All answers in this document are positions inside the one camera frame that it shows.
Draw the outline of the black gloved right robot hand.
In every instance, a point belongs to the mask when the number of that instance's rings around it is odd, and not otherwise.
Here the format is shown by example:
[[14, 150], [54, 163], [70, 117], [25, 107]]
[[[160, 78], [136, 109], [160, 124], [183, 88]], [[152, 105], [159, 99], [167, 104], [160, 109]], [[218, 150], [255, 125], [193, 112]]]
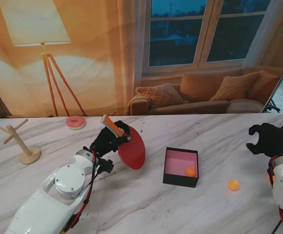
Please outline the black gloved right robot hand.
[[249, 135], [259, 134], [256, 144], [247, 143], [246, 147], [254, 155], [265, 154], [273, 158], [283, 155], [283, 126], [276, 127], [269, 123], [255, 124], [248, 130]]

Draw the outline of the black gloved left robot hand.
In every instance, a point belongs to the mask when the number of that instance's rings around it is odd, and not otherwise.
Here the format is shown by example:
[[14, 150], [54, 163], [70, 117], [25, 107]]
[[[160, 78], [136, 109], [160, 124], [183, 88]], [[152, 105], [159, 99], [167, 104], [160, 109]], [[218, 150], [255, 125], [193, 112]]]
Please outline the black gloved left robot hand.
[[116, 152], [120, 145], [130, 141], [130, 127], [121, 120], [116, 121], [115, 125], [123, 129], [127, 136], [116, 137], [107, 127], [104, 127], [89, 147], [89, 152], [94, 151], [97, 158], [111, 151]]

